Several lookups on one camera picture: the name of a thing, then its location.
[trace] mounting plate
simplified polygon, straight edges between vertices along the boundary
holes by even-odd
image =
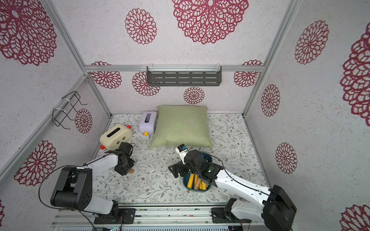
[[[123,224],[133,224],[134,219],[135,219],[135,211],[136,209],[134,208],[120,208],[120,215],[123,216]],[[114,224],[120,224],[121,219],[119,219],[116,223]],[[102,217],[96,217],[94,224],[101,225],[101,224],[112,224],[104,221],[104,218]]]
[[[211,208],[211,214],[212,214],[212,222],[215,224],[220,223],[240,223],[239,219],[233,219],[232,221],[229,221],[226,218],[226,214],[223,210],[224,208]]]

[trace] floor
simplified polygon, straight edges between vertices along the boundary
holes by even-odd
[[[253,183],[266,185],[261,167],[249,139],[241,114],[208,114],[208,128],[213,149],[188,147],[211,153],[223,160],[225,168]],[[174,178],[168,166],[180,161],[175,147],[149,148],[152,136],[139,133],[141,114],[115,115],[110,128],[121,123],[130,125],[135,143],[131,158],[134,173],[121,176],[113,168],[93,180],[93,193],[110,200],[126,203],[224,203],[232,195],[227,190],[213,187],[207,192],[192,192]],[[214,163],[221,165],[213,158]]]

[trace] black motor joint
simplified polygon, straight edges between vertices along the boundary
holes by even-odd
[[[222,166],[214,163],[208,163],[197,150],[188,152],[184,158],[185,164],[179,161],[176,164],[168,166],[175,178],[184,177],[188,173],[198,175],[198,177],[206,184],[215,184],[217,174],[220,170],[223,170]]]
[[[114,170],[122,176],[126,175],[134,166],[134,160],[130,158],[132,150],[133,146],[131,144],[122,142],[118,149],[105,152],[113,153],[118,156],[118,164],[114,167]]]

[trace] blue basket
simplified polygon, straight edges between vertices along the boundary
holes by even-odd
[[[212,156],[210,156],[208,153],[205,153],[205,152],[200,152],[200,154],[202,155],[203,159],[205,159],[208,163],[212,163]],[[182,183],[184,184],[186,190],[204,193],[204,192],[207,192],[212,187],[212,185],[209,185],[206,190],[193,189],[194,184],[195,184],[195,182],[193,181],[192,188],[188,188],[188,182],[189,182],[190,175],[191,173],[188,173],[182,178]]]

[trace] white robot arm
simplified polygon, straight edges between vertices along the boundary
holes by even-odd
[[[120,218],[118,202],[93,194],[93,179],[114,167],[126,175],[134,165],[130,158],[133,146],[122,142],[115,151],[82,166],[67,166],[60,172],[50,203],[53,206],[97,213],[95,224],[114,224]]]
[[[227,189],[250,201],[245,203],[230,199],[223,210],[224,217],[229,221],[264,221],[272,231],[290,231],[297,208],[281,187],[274,185],[268,188],[253,184],[233,175],[223,166],[206,162],[198,151],[189,151],[184,144],[178,146],[176,152],[181,161],[168,167],[175,178],[179,174],[183,177],[187,173],[193,173],[206,184]]]
[[[297,211],[296,207],[279,186],[273,188],[253,184],[233,175],[223,166],[206,162],[201,154],[189,151],[185,145],[177,147],[181,161],[169,166],[175,178],[193,173],[206,184],[233,192],[250,203],[231,198],[223,209],[229,221],[249,219],[264,221],[272,231],[290,231]],[[118,202],[92,194],[92,182],[105,170],[115,167],[115,171],[126,175],[134,165],[130,158],[132,145],[121,143],[119,149],[108,151],[107,155],[83,166],[64,167],[59,175],[50,203],[53,206],[97,213],[95,224],[114,224],[121,217]]]

